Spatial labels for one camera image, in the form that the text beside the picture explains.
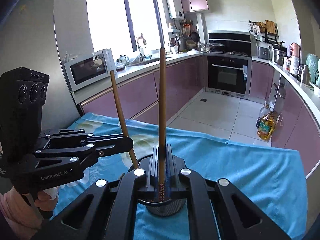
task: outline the camera lens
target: camera lens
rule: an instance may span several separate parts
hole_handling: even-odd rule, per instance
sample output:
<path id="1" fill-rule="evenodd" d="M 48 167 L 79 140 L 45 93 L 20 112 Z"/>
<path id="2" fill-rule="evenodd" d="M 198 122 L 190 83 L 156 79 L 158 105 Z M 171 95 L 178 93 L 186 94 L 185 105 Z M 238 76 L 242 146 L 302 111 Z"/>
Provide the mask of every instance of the camera lens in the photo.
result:
<path id="1" fill-rule="evenodd" d="M 38 90 L 39 90 L 39 86 L 38 84 L 34 84 L 31 88 L 31 92 L 30 92 L 30 101 L 31 103 L 35 102 L 37 97 L 38 97 Z"/>
<path id="2" fill-rule="evenodd" d="M 22 104 L 26 100 L 26 97 L 27 97 L 27 87 L 26 85 L 23 85 L 19 89 L 19 95 L 18 95 L 19 103 Z"/>
<path id="3" fill-rule="evenodd" d="M 41 99 L 44 98 L 44 96 L 45 96 L 45 86 L 41 88 L 41 92 L 40 92 Z"/>

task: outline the person's finger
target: person's finger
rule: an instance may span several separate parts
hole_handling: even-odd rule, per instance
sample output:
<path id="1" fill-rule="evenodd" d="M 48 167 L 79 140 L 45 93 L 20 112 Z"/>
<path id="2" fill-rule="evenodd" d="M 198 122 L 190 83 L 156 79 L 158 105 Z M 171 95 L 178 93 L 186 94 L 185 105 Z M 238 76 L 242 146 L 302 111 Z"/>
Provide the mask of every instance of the person's finger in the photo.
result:
<path id="1" fill-rule="evenodd" d="M 54 200 L 41 201 L 36 199 L 35 206 L 43 211 L 52 211 L 58 203 L 59 197 L 57 196 Z"/>
<path id="2" fill-rule="evenodd" d="M 38 199 L 41 201 L 46 201 L 46 200 L 51 199 L 51 196 L 41 190 L 38 192 Z"/>

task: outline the pink sleeve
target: pink sleeve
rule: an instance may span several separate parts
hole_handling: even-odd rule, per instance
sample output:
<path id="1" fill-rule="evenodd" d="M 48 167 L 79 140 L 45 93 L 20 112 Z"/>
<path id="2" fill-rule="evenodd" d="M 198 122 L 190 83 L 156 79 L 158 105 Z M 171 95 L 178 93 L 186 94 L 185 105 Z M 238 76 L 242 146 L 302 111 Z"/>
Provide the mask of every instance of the pink sleeve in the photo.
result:
<path id="1" fill-rule="evenodd" d="M 0 212 L 22 240 L 29 240 L 41 227 L 42 220 L 37 218 L 14 188 L 4 195 L 0 194 Z"/>

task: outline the oven handle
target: oven handle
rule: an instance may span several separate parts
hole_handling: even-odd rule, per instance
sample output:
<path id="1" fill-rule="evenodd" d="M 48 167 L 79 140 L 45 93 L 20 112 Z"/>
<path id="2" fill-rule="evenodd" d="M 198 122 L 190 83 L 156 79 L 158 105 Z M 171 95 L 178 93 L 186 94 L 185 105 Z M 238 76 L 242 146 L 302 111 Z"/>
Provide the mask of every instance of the oven handle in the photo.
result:
<path id="1" fill-rule="evenodd" d="M 227 67 L 227 66 L 221 66 L 221 65 L 215 65 L 215 64 L 212 64 L 213 67 L 225 67 L 225 68 L 233 68 L 233 69 L 237 69 L 237 70 L 242 70 L 243 71 L 243 68 L 237 68 L 237 67 Z"/>

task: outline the blue tablecloth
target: blue tablecloth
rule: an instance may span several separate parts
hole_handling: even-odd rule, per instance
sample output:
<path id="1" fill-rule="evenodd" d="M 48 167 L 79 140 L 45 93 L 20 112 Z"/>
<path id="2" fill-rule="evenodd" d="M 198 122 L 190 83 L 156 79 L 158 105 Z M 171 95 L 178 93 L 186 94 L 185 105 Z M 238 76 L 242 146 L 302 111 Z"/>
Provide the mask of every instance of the blue tablecloth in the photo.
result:
<path id="1" fill-rule="evenodd" d="M 137 158 L 152 153 L 158 126 L 126 120 Z M 70 129 L 95 135 L 121 133 L 119 120 L 88 113 Z M 302 239 L 307 220 L 307 187 L 298 151 L 241 144 L 208 134 L 167 128 L 174 155 L 204 178 L 229 179 L 292 239 Z M 55 215 L 98 179 L 117 180 L 131 166 L 128 153 L 101 157 L 84 178 L 62 185 Z M 160 218 L 138 204 L 134 239 L 189 239 L 187 207 Z"/>

